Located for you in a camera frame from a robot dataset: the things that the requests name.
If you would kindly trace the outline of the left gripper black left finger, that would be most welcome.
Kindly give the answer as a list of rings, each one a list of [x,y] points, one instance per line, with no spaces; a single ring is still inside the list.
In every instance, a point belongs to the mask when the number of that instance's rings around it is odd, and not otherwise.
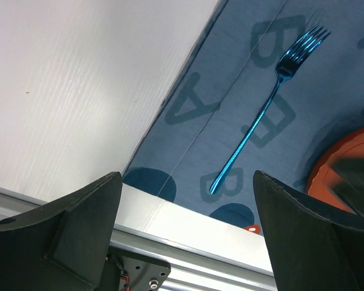
[[[101,281],[122,177],[0,220],[0,290],[94,290]]]

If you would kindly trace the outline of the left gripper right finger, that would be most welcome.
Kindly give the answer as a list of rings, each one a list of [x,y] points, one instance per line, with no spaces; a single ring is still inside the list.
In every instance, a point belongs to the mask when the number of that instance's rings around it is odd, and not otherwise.
[[[364,290],[364,217],[261,171],[253,189],[278,290]]]

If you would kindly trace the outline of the red round plate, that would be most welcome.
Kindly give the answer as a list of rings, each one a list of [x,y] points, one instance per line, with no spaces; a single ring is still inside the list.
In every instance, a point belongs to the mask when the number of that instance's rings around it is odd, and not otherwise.
[[[340,198],[332,193],[334,186],[346,181],[340,166],[345,170],[353,162],[364,159],[364,127],[335,142],[312,167],[306,183],[306,193],[340,210],[352,213]]]

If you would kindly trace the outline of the blue letter-print placemat cloth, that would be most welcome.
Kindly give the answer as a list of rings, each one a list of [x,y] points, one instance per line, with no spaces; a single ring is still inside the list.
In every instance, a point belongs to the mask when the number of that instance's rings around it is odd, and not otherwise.
[[[282,55],[331,34],[284,82],[219,191],[209,188],[271,94]],[[364,127],[364,1],[221,1],[123,181],[243,229],[259,225],[257,170],[306,190],[335,142]]]

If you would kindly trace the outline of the blue fork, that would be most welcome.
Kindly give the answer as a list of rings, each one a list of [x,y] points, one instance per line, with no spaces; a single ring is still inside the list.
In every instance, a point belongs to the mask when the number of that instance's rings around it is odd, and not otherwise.
[[[311,53],[331,34],[331,32],[320,25],[313,26],[306,33],[301,35],[290,48],[285,51],[277,65],[275,66],[275,74],[277,77],[276,84],[260,109],[259,113],[254,119],[254,122],[246,132],[243,139],[240,141],[238,147],[234,150],[233,154],[227,160],[226,164],[220,170],[214,181],[209,188],[209,194],[216,194],[223,182],[225,181],[228,173],[230,172],[234,162],[238,158],[239,154],[243,150],[245,144],[253,134],[254,130],[257,128],[259,122],[264,117],[266,111],[268,110],[271,102],[274,100],[277,92],[279,91],[281,85],[292,79],[297,73],[301,65],[306,61],[306,59],[311,55]]]

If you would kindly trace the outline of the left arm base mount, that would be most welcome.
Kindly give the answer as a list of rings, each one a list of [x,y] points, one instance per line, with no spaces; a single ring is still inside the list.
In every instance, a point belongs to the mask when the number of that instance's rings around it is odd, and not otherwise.
[[[160,290],[170,271],[171,265],[160,259],[139,254],[120,256],[109,253],[96,290]]]

